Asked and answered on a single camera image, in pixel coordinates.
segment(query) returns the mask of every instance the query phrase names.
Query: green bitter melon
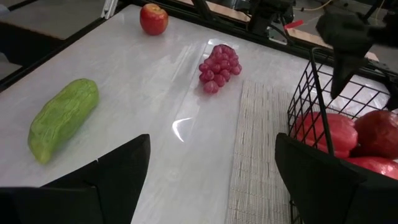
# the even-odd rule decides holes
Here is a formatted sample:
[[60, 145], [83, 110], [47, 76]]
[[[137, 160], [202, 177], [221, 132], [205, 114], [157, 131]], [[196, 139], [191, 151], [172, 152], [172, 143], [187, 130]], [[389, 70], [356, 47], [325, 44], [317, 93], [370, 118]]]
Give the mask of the green bitter melon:
[[35, 158], [47, 163], [58, 147], [70, 139], [98, 104], [96, 83], [78, 79], [47, 102], [34, 118], [28, 144]]

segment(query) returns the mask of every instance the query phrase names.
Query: red apple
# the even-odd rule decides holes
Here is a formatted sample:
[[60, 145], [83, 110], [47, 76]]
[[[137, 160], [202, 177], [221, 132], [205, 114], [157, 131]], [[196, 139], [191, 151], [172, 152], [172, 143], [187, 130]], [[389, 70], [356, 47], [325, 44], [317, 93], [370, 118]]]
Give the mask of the red apple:
[[149, 3], [142, 7], [139, 13], [142, 29], [149, 35], [159, 35], [166, 30], [169, 15], [158, 5]]

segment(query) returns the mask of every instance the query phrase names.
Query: white tabletop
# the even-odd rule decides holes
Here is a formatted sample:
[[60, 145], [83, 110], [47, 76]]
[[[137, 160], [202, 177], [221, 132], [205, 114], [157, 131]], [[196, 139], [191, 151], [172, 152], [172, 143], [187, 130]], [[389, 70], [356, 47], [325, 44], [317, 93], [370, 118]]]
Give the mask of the white tabletop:
[[[307, 60], [170, 17], [143, 33], [129, 6], [0, 94], [0, 185], [41, 186], [142, 133], [151, 158], [132, 223], [223, 223], [244, 79], [293, 92]], [[205, 95], [197, 70], [214, 44], [232, 45], [243, 66]], [[43, 105], [77, 78], [94, 80], [100, 103], [46, 166], [27, 145]]]

